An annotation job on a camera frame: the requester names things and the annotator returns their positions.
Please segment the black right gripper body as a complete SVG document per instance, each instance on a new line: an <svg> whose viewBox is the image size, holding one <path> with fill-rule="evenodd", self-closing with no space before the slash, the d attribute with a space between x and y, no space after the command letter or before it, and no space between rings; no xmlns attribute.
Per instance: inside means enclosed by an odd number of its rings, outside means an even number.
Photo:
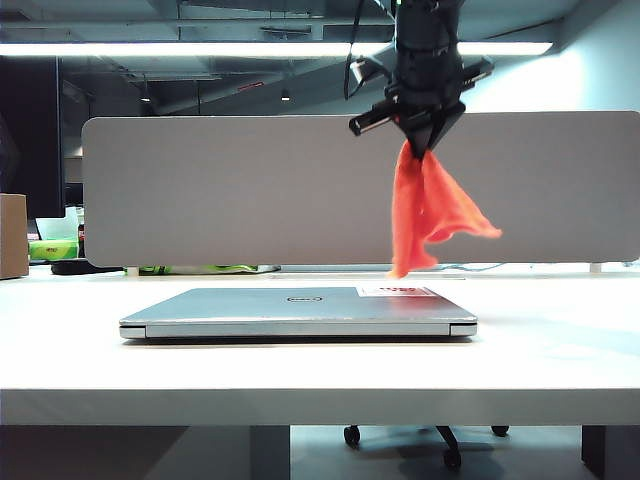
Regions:
<svg viewBox="0 0 640 480"><path fill-rule="evenodd" d="M429 137L431 115L450 106L465 106L461 95L493 70L494 63L486 56L466 65L456 47L436 53L401 47L384 99L352 118L349 129L359 136L392 122L400 130L404 125L426 126Z"/></svg>

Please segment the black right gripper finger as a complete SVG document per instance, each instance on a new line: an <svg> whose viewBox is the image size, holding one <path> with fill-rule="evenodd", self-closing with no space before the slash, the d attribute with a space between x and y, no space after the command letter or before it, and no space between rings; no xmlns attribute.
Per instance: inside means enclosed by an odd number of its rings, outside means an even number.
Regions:
<svg viewBox="0 0 640 480"><path fill-rule="evenodd" d="M422 160L427 151L427 127L404 125L401 130L409 142L413 157Z"/></svg>
<svg viewBox="0 0 640 480"><path fill-rule="evenodd" d="M465 113L465 106L450 106L434 112L431 115L431 132L427 142L427 149L434 150L446 133Z"/></svg>

